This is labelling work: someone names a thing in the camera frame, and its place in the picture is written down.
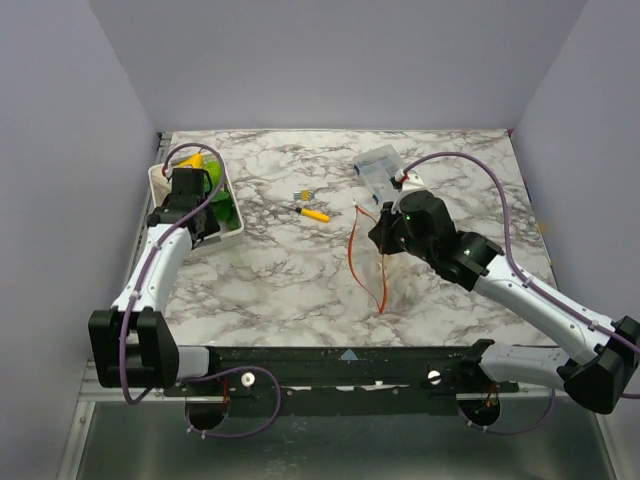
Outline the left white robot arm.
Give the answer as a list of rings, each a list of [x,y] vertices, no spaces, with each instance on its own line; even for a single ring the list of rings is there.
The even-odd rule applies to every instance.
[[[176,168],[171,190],[147,218],[144,249],[119,296],[88,322],[100,385],[119,388],[131,404],[133,389],[170,388],[187,380],[201,395],[222,380],[205,347],[178,346],[164,312],[179,267],[199,241],[220,230],[207,204],[218,191],[202,169]]]

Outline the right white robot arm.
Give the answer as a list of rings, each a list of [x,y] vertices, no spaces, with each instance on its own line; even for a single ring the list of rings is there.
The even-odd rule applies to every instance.
[[[580,406],[610,414],[639,367],[639,323],[583,308],[509,263],[487,237],[454,226],[443,200],[418,190],[383,204],[369,238],[384,255],[407,253],[442,279],[507,308],[554,341],[538,347],[492,343],[464,362],[460,379],[480,392],[497,382],[557,388]]]

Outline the green toy leaf vegetable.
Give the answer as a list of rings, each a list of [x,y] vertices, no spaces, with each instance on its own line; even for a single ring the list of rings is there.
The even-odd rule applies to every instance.
[[[228,230],[237,229],[238,218],[231,195],[220,191],[210,204],[219,224],[225,224]]]

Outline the clear bag with orange zipper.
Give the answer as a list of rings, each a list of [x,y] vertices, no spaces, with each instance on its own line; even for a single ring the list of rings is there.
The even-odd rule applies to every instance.
[[[404,315],[427,300],[430,288],[439,284],[428,265],[406,253],[379,252],[368,233],[379,215],[353,202],[353,224],[347,241],[346,269],[349,307],[364,315]]]

